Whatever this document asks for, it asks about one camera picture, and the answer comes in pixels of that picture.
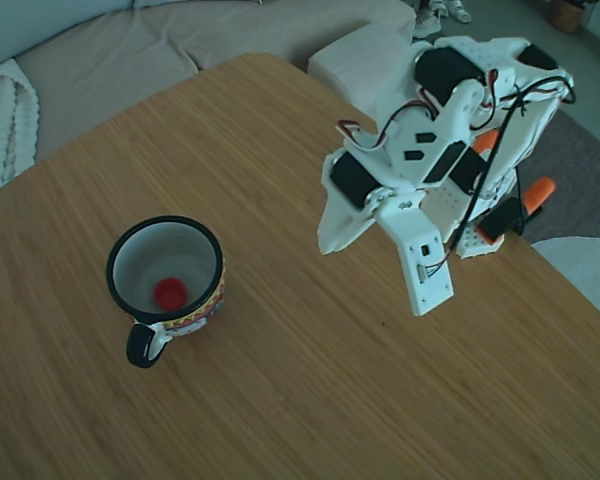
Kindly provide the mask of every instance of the white robotic arm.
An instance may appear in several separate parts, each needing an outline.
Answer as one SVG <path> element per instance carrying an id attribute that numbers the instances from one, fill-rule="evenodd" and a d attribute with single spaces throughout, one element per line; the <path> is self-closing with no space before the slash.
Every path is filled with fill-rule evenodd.
<path id="1" fill-rule="evenodd" d="M 472 220 L 510 192 L 573 81 L 524 39 L 419 42 L 405 60 L 382 89 L 378 134 L 339 122 L 345 140 L 324 163 L 318 240 L 323 254 L 339 251 L 377 221 L 422 315 L 453 295 L 452 249 L 464 258 L 502 244 L 479 238 Z M 476 147 L 481 136 L 487 148 Z"/>

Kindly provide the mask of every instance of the table surface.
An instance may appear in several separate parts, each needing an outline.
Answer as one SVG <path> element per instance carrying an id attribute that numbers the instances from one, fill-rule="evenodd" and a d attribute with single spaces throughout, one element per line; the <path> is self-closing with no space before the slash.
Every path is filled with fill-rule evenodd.
<path id="1" fill-rule="evenodd" d="M 343 117 L 251 54 L 0 190 L 0 480 L 600 480 L 600 314 L 524 240 L 454 258 L 421 318 L 379 228 L 320 255 Z M 167 213 L 217 234 L 226 305 L 141 370 L 104 267 Z"/>

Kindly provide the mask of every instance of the knitted blanket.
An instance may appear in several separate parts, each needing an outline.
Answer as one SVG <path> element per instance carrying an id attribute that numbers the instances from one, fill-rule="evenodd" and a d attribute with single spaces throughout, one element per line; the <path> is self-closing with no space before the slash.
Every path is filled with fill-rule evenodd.
<path id="1" fill-rule="evenodd" d="M 38 96 L 15 60 L 0 65 L 0 188 L 34 164 Z"/>

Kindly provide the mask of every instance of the red ball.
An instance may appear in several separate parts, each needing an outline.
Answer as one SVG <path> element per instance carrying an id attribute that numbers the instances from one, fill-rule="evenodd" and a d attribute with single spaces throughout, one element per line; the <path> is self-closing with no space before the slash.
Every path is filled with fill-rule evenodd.
<path id="1" fill-rule="evenodd" d="M 165 278 L 153 289 L 153 298 L 160 308 L 173 312 L 187 303 L 187 289 L 177 278 Z"/>

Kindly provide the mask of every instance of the sneaker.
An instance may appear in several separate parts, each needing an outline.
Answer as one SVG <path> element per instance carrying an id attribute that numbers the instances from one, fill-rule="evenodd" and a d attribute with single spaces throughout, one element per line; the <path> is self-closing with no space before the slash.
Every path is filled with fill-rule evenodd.
<path id="1" fill-rule="evenodd" d="M 440 25 L 440 12 L 433 10 L 421 10 L 416 17 L 416 26 L 413 30 L 414 38 L 427 38 L 429 35 L 438 33 L 442 30 Z"/>
<path id="2" fill-rule="evenodd" d="M 451 18 L 460 23 L 471 23 L 471 14 L 465 10 L 462 0 L 446 0 L 446 3 L 446 8 Z"/>
<path id="3" fill-rule="evenodd" d="M 440 18 L 446 18 L 449 16 L 449 10 L 447 6 L 444 4 L 443 0 L 431 0 L 429 2 L 429 10 L 434 13 L 439 13 Z"/>

